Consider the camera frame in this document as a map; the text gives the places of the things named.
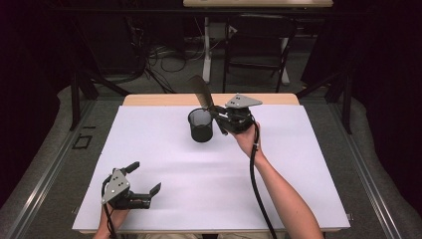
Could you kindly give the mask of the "black spatula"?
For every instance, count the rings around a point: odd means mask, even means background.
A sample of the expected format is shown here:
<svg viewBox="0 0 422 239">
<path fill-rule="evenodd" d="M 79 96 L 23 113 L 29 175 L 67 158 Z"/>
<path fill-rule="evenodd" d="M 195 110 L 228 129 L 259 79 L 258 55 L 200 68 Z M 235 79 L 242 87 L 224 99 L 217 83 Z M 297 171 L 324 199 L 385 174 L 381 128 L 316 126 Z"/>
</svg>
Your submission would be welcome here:
<svg viewBox="0 0 422 239">
<path fill-rule="evenodd" d="M 215 105 L 205 81 L 200 76 L 193 76 L 188 80 L 188 85 L 191 87 L 193 93 L 195 94 L 201 108 L 203 110 L 208 111 L 212 117 L 213 113 L 210 112 L 208 108 Z M 217 125 L 224 135 L 228 134 L 228 131 L 223 127 L 221 123 L 217 122 Z"/>
</svg>

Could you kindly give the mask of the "desk with white legs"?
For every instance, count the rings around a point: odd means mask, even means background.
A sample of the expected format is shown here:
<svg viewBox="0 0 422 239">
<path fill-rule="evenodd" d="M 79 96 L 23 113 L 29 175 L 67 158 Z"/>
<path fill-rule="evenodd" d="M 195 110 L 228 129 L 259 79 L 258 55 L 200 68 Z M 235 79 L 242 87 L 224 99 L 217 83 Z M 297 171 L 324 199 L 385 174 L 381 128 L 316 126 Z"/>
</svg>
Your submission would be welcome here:
<svg viewBox="0 0 422 239">
<path fill-rule="evenodd" d="M 293 7 L 293 8 L 323 8 L 331 7 L 332 0 L 183 0 L 184 7 Z M 204 20 L 204 65 L 203 79 L 210 82 L 211 48 L 209 18 Z"/>
</svg>

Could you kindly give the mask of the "person's left hand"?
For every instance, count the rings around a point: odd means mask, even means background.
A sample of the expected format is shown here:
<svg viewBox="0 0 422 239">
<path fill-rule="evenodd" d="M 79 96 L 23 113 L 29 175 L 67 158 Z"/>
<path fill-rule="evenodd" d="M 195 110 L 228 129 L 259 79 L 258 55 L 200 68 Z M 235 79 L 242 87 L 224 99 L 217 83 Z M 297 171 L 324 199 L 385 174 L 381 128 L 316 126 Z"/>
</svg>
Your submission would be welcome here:
<svg viewBox="0 0 422 239">
<path fill-rule="evenodd" d="M 108 222 L 111 221 L 113 229 L 119 229 L 128 213 L 128 210 L 115 210 L 109 204 L 107 206 L 103 206 L 99 228 L 108 229 Z"/>
</svg>

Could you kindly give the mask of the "black folding chair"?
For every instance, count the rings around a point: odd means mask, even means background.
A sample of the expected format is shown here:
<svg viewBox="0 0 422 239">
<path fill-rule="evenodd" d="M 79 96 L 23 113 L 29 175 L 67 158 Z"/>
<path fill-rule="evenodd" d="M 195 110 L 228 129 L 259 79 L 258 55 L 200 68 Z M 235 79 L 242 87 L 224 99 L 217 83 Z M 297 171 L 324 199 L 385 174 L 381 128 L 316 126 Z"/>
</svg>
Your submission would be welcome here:
<svg viewBox="0 0 422 239">
<path fill-rule="evenodd" d="M 278 74 L 275 92 L 283 82 L 291 42 L 297 22 L 289 17 L 268 14 L 240 14 L 227 19 L 224 40 L 222 92 L 226 92 L 231 68 L 271 71 Z"/>
</svg>

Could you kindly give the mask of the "black metal stand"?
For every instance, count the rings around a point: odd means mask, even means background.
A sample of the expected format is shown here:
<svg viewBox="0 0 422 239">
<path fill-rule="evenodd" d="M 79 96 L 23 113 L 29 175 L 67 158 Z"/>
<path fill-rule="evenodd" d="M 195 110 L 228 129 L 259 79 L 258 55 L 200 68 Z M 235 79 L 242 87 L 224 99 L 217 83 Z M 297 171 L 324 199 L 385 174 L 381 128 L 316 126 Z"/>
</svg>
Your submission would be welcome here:
<svg viewBox="0 0 422 239">
<path fill-rule="evenodd" d="M 129 95 L 129 91 L 93 71 L 83 70 L 74 72 L 71 79 L 72 124 L 70 130 L 74 130 L 82 118 L 80 93 L 83 93 L 90 101 L 94 101 L 99 97 L 100 93 L 96 89 L 95 83 L 103 85 L 121 96 L 126 97 Z"/>
<path fill-rule="evenodd" d="M 347 133 L 351 134 L 350 128 L 350 108 L 352 96 L 352 77 L 348 73 L 338 72 L 327 78 L 306 86 L 303 90 L 296 93 L 298 99 L 301 99 L 324 85 L 329 85 L 324 95 L 327 103 L 336 103 L 340 96 L 343 96 L 341 107 L 341 124 Z"/>
</svg>

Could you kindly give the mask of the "metal floor rail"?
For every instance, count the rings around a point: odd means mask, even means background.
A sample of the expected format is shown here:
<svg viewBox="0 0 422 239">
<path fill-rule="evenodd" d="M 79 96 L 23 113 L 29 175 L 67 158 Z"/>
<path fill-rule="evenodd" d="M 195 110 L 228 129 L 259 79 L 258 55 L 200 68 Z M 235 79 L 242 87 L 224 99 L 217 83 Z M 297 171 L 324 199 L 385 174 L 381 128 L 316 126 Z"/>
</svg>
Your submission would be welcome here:
<svg viewBox="0 0 422 239">
<path fill-rule="evenodd" d="M 73 229 L 89 176 L 94 170 L 96 101 L 82 109 L 81 122 L 59 140 L 47 164 L 4 239 L 88 239 Z"/>
<path fill-rule="evenodd" d="M 351 161 L 386 239 L 402 239 L 401 233 L 399 232 L 391 213 L 387 208 L 385 200 L 381 196 L 380 191 L 375 184 L 366 163 L 364 162 L 362 154 L 359 151 L 353 136 L 347 132 L 342 124 L 341 110 L 339 106 L 336 104 L 328 104 L 328 108 L 333 115 L 342 137 L 346 140 L 347 147 L 351 151 Z"/>
</svg>

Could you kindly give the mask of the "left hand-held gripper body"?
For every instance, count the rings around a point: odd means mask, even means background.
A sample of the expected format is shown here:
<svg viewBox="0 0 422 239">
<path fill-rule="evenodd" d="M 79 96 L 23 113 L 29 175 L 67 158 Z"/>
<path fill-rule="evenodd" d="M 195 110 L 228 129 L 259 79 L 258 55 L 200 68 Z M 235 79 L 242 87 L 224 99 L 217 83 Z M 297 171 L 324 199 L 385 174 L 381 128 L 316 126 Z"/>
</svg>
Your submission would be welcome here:
<svg viewBox="0 0 422 239">
<path fill-rule="evenodd" d="M 149 209 L 150 194 L 136 194 L 130 190 L 130 182 L 126 175 L 127 169 L 115 169 L 103 183 L 102 205 L 110 205 L 113 209 Z"/>
</svg>

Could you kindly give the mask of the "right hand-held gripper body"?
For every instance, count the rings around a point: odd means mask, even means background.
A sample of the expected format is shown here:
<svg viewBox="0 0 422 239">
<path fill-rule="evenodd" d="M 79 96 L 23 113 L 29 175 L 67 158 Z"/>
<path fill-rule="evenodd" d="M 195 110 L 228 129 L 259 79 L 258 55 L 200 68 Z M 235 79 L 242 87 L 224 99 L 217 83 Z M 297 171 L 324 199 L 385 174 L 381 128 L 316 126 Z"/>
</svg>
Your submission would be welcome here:
<svg viewBox="0 0 422 239">
<path fill-rule="evenodd" d="M 225 104 L 220 125 L 232 133 L 246 131 L 254 123 L 250 107 L 259 106 L 262 103 L 262 101 L 244 95 L 235 95 Z"/>
</svg>

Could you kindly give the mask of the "person's right hand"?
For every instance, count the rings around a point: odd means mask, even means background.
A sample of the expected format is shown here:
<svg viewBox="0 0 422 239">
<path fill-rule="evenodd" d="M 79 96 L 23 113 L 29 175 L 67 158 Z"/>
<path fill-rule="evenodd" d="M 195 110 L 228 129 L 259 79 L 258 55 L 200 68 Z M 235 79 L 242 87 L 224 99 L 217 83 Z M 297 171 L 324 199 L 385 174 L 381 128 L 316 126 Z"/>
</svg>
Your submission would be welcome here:
<svg viewBox="0 0 422 239">
<path fill-rule="evenodd" d="M 250 157 L 252 152 L 255 152 L 256 159 L 262 159 L 265 157 L 262 148 L 260 146 L 260 140 L 255 141 L 256 133 L 260 131 L 260 124 L 257 122 L 251 125 L 246 131 L 242 133 L 233 133 L 233 137 L 237 141 L 241 150 Z"/>
</svg>

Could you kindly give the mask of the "black mesh cup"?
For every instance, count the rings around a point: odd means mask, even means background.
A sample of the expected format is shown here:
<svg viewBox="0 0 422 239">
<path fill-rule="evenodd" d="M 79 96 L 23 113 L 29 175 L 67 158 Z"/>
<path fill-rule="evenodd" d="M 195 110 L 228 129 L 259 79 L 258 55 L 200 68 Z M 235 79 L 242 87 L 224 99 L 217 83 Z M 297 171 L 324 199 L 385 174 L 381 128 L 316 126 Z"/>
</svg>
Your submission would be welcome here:
<svg viewBox="0 0 422 239">
<path fill-rule="evenodd" d="M 207 142 L 213 136 L 213 119 L 209 112 L 195 109 L 188 115 L 191 137 L 196 142 Z"/>
</svg>

